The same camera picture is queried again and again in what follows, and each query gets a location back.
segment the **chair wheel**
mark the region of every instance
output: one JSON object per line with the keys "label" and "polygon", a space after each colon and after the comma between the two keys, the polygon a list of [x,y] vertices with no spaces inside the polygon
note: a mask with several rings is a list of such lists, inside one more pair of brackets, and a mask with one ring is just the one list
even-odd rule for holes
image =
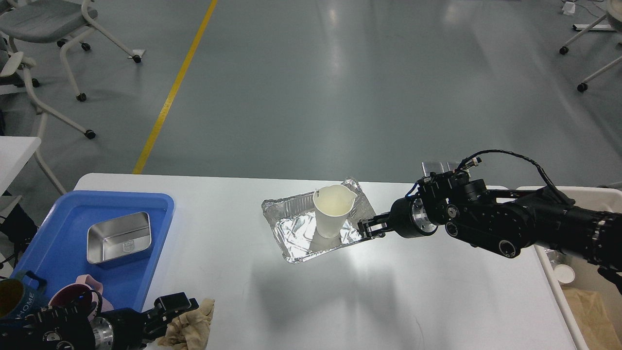
{"label": "chair wheel", "polygon": [[88,138],[89,140],[92,140],[95,138],[96,134],[95,131],[89,129],[86,131],[86,133],[84,133],[84,136],[86,136],[86,138]]}

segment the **blue tray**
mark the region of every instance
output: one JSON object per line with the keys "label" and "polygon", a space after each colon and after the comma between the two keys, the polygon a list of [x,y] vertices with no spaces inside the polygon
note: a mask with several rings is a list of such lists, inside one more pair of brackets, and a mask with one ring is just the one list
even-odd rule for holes
{"label": "blue tray", "polygon": [[[69,192],[56,201],[15,271],[31,270],[46,279],[48,297],[87,273],[102,282],[103,296],[114,308],[140,312],[169,231],[173,209],[173,199],[161,193]],[[86,261],[86,233],[91,225],[141,211],[149,214],[151,223],[150,257],[108,269]]]}

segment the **pink mug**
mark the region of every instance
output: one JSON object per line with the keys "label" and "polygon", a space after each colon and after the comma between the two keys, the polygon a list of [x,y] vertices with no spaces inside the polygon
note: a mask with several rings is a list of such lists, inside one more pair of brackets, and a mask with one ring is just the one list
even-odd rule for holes
{"label": "pink mug", "polygon": [[[76,278],[76,283],[72,283],[70,285],[64,286],[54,294],[52,299],[50,299],[50,306],[65,306],[72,301],[74,301],[78,296],[82,293],[90,290],[96,290],[99,294],[103,294],[104,286],[97,282],[91,275],[80,275]],[[84,310],[85,313],[89,312],[92,309],[92,304],[98,302],[97,295],[95,293],[87,294],[84,299],[78,302],[78,307],[81,310]],[[113,310],[113,305],[106,300],[103,296],[101,297],[101,311],[110,311]],[[95,309],[92,313],[88,315],[89,321],[91,321],[95,317],[96,313]]]}

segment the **robotic arm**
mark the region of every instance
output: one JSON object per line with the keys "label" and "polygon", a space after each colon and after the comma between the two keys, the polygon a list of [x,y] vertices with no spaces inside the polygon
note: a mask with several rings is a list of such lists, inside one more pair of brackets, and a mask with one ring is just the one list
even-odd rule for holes
{"label": "robotic arm", "polygon": [[[538,168],[547,185],[536,191],[488,190],[484,180],[472,181],[467,172],[481,162],[478,156],[483,153],[525,159]],[[498,203],[497,199],[513,201]],[[512,152],[487,150],[465,158],[454,171],[430,173],[419,179],[405,197],[393,203],[390,212],[361,221],[359,230],[368,237],[384,237],[386,232],[395,231],[413,238],[432,235],[437,226],[445,225],[451,237],[508,258],[538,244],[585,259],[598,265],[599,273],[609,281],[618,280],[616,272],[622,271],[622,214],[574,204],[533,160]]]}
{"label": "robotic arm", "polygon": [[98,313],[92,321],[76,303],[36,311],[25,319],[0,323],[0,349],[138,350],[164,336],[177,316],[198,308],[185,293],[161,296],[153,309]]}

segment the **beige rag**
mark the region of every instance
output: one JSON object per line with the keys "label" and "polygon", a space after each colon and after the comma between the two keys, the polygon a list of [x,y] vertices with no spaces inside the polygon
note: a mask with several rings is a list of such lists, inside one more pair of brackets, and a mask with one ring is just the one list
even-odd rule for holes
{"label": "beige rag", "polygon": [[622,350],[603,298],[597,291],[562,287],[572,315],[590,350]]}
{"label": "beige rag", "polygon": [[214,300],[204,299],[196,310],[173,319],[166,335],[158,338],[158,345],[172,346],[175,350],[204,350],[210,337]]}

